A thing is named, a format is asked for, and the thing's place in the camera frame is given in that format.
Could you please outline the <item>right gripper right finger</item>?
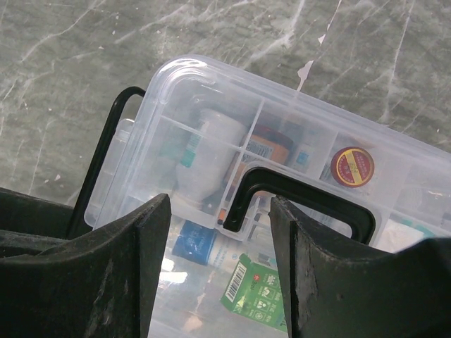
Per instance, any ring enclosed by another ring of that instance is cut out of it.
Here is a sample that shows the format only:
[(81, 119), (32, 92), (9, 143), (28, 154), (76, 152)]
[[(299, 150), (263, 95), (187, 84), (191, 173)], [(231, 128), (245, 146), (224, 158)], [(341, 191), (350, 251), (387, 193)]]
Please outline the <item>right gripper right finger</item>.
[(450, 240), (380, 251), (283, 197), (271, 230), (290, 337), (449, 337)]

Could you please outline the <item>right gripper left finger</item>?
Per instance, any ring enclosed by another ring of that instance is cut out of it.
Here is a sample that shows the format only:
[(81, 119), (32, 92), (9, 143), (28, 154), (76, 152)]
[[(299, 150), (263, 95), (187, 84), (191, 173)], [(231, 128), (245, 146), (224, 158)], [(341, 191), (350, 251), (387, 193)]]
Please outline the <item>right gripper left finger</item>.
[(168, 195), (63, 239), (70, 213), (1, 190), (1, 336), (146, 337), (171, 222)]

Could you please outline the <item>green medicine box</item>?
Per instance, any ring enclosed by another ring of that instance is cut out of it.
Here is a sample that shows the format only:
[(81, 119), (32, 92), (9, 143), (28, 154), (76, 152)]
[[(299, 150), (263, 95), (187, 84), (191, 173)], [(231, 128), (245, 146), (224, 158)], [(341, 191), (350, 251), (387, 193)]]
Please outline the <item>green medicine box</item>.
[(231, 313), (287, 331), (278, 271), (241, 254), (221, 303)]

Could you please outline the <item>white tube packet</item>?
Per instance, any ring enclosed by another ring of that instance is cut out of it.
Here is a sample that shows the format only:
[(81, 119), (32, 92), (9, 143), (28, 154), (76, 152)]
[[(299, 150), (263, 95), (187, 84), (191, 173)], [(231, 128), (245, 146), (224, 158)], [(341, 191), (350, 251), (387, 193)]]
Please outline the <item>white tube packet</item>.
[(395, 253), (434, 236), (435, 234), (432, 231), (421, 224), (402, 218), (389, 218), (376, 243), (376, 248)]

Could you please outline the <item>small blue-label vial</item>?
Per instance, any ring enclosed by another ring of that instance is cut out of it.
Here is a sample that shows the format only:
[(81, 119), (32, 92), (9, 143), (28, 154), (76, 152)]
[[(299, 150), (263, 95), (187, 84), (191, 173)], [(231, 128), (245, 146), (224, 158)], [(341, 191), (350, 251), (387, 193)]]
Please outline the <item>small blue-label vial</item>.
[(193, 263), (232, 273), (246, 248), (242, 242), (186, 220), (171, 252)]

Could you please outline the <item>small orange cap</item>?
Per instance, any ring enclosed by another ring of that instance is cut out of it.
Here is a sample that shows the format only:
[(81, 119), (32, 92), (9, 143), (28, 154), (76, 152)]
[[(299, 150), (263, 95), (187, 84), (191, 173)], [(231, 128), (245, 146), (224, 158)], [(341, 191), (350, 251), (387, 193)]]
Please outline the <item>small orange cap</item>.
[(366, 185), (375, 172), (371, 154), (360, 147), (340, 149), (332, 157), (330, 173), (338, 184), (349, 188)]

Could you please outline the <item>brown medicine bottle orange cap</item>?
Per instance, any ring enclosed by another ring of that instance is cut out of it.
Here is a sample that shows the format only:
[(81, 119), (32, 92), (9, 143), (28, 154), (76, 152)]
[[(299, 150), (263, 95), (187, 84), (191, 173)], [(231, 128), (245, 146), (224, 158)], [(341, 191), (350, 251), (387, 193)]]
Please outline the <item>brown medicine bottle orange cap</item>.
[(293, 146), (291, 138), (268, 126), (257, 123), (247, 142), (247, 131), (230, 143), (231, 160), (223, 176), (221, 186), (225, 188), (218, 217), (214, 225), (222, 227), (229, 205), (245, 171), (268, 162), (285, 165)]

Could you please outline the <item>clear plastic storage box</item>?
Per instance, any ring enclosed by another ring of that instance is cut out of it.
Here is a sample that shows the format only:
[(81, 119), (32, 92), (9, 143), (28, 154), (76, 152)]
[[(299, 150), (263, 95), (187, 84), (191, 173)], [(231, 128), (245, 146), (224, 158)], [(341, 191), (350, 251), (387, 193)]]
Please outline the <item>clear plastic storage box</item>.
[(223, 296), (235, 285), (277, 283), (274, 258), (263, 248), (247, 247), (217, 230), (173, 216), (159, 286), (149, 326), (150, 337), (286, 337), (281, 300), (267, 311), (251, 307), (236, 313), (225, 307)]

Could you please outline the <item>clear plastic box lid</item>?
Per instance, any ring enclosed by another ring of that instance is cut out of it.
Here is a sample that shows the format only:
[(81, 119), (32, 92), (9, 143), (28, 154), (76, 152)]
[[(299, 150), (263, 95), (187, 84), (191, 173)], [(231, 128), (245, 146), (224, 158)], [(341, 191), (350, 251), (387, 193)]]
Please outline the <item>clear plastic box lid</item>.
[(223, 231), (240, 180), (268, 168), (369, 209), (371, 245), (450, 235), (450, 155), (205, 56), (153, 75), (119, 122), (85, 211), (101, 227), (160, 193), (173, 215)]

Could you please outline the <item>white medicine bottle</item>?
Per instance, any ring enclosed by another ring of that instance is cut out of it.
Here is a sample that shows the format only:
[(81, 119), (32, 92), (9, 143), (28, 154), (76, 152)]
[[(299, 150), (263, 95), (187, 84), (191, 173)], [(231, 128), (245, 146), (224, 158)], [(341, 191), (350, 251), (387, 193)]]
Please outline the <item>white medicine bottle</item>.
[(174, 199), (200, 210), (203, 201), (218, 191), (247, 128), (238, 120), (212, 109), (200, 113), (193, 133), (176, 166)]

